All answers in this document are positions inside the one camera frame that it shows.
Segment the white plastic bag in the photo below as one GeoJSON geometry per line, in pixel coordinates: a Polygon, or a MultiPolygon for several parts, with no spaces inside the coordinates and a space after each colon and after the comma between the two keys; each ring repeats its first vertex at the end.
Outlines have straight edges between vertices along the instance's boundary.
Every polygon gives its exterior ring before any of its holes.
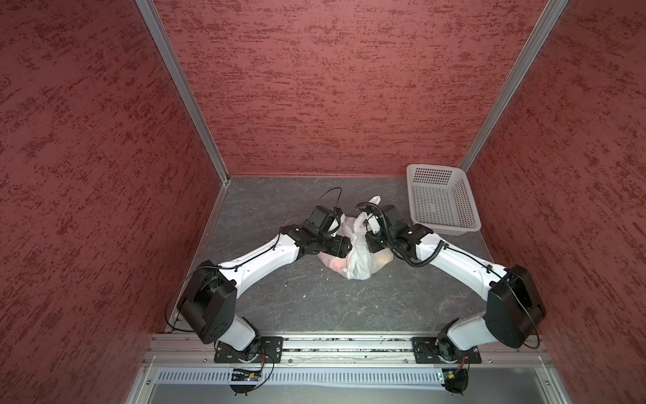
{"type": "Polygon", "coordinates": [[[391,263],[394,254],[388,248],[370,252],[367,236],[375,236],[379,224],[369,215],[362,212],[358,217],[342,215],[342,223],[337,235],[348,237],[352,249],[345,258],[334,257],[320,252],[317,257],[328,269],[341,274],[346,279],[366,280],[391,263]]]}

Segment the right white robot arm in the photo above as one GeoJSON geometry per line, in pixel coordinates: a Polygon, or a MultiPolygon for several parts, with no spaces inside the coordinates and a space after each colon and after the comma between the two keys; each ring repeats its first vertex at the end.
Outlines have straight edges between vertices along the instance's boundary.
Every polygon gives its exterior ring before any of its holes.
{"type": "Polygon", "coordinates": [[[388,248],[410,267],[432,266],[474,291],[486,309],[447,324],[437,335],[434,352],[444,363],[457,363],[481,345],[502,343],[521,348],[546,316],[544,305],[529,272],[521,266],[507,268],[455,247],[422,225],[379,225],[368,220],[370,247],[388,248]]]}

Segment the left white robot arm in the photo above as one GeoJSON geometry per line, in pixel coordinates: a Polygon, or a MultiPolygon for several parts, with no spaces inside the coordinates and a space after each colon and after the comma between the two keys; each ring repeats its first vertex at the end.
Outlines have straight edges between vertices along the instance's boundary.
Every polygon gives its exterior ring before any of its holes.
{"type": "Polygon", "coordinates": [[[222,264],[205,261],[188,276],[178,314],[204,344],[220,343],[242,363],[262,353],[261,333],[237,316],[237,299],[264,277],[306,255],[325,253],[346,258],[353,249],[349,237],[328,232],[310,234],[296,225],[281,229],[261,247],[222,264]]]}

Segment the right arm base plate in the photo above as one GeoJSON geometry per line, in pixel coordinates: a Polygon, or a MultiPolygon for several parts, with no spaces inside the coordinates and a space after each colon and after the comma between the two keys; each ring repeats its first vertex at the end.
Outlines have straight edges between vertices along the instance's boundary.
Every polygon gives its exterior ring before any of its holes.
{"type": "Polygon", "coordinates": [[[414,337],[410,341],[412,353],[419,365],[479,365],[482,363],[477,347],[460,350],[448,338],[414,337]]]}

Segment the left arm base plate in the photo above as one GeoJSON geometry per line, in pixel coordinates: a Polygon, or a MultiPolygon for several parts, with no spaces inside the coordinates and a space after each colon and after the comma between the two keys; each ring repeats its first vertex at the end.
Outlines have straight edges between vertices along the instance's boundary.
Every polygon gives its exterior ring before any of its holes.
{"type": "Polygon", "coordinates": [[[216,364],[261,364],[269,362],[278,364],[281,361],[284,338],[256,337],[244,350],[235,350],[232,346],[217,342],[215,344],[214,362],[216,364]]]}

